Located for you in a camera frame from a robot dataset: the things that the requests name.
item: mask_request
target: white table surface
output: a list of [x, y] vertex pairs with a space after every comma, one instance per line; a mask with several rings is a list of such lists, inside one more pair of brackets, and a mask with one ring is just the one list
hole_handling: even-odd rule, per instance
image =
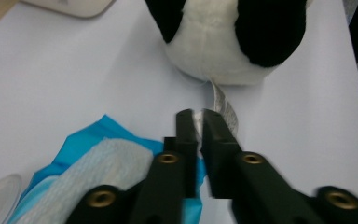
[[[306, 194], [335, 185], [358, 195], [358, 73], [340, 0], [313, 2], [301, 46], [262, 84], [223, 89], [243, 149]], [[174, 135], [176, 112], [212, 97], [174, 70], [142, 0], [92, 20], [18, 3], [0, 20], [0, 178], [18, 173], [25, 188], [67, 135], [103, 114], [160, 140]], [[201, 223], [230, 223], [227, 201], [205, 191]]]

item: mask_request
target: stuffed panda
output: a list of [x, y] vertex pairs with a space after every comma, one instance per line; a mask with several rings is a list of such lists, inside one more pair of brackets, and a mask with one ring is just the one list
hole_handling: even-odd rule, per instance
[[283, 63], [306, 30], [307, 0], [145, 0], [181, 71], [253, 85]]

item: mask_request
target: screw hole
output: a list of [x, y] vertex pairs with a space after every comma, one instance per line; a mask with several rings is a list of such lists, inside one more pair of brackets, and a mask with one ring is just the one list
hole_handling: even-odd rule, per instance
[[161, 163], [176, 163], [178, 161], [178, 157], [173, 154], [163, 154], [158, 157], [158, 161]]
[[242, 158], [245, 162], [250, 163], [250, 164], [260, 164], [263, 162], [263, 158], [261, 158], [258, 155], [255, 154], [251, 154], [251, 155], [246, 155]]
[[101, 190], [92, 193], [87, 199], [87, 204], [91, 207], [102, 208], [112, 204], [115, 199], [116, 195], [113, 192]]
[[350, 195], [338, 191], [331, 191], [326, 194], [327, 201], [336, 207], [352, 210], [358, 208], [358, 202]]

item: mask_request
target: blue plastic bag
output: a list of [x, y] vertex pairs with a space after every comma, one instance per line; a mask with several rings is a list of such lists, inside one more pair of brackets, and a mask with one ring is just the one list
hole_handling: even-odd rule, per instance
[[[163, 144], [159, 141], [137, 137], [121, 127], [114, 120], [103, 116], [89, 127], [69, 135], [54, 161], [45, 168], [34, 173], [28, 188], [22, 193], [20, 202], [12, 215], [9, 224], [16, 223], [24, 214], [43, 197], [49, 186], [84, 154], [104, 139], [121, 138], [137, 143], [157, 155], [162, 151]], [[198, 186], [205, 177], [203, 162], [198, 160]], [[183, 223], [196, 224], [200, 221], [202, 203], [200, 196], [195, 199], [184, 199]]]

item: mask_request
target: black panda ear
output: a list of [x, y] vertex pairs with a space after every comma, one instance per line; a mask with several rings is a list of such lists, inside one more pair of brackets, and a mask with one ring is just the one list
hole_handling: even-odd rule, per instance
[[183, 17], [186, 0], [145, 0], [150, 13], [168, 44], [173, 40]]
[[251, 63], [283, 63], [301, 43], [306, 28], [306, 0], [238, 0], [235, 32]]

